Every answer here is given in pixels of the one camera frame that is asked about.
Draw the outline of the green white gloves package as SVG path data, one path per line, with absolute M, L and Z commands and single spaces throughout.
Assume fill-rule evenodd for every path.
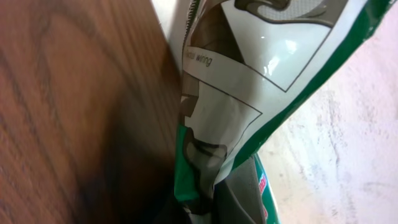
M 278 223 L 257 151 L 370 36 L 388 0 L 192 1 L 174 195 L 190 223 Z

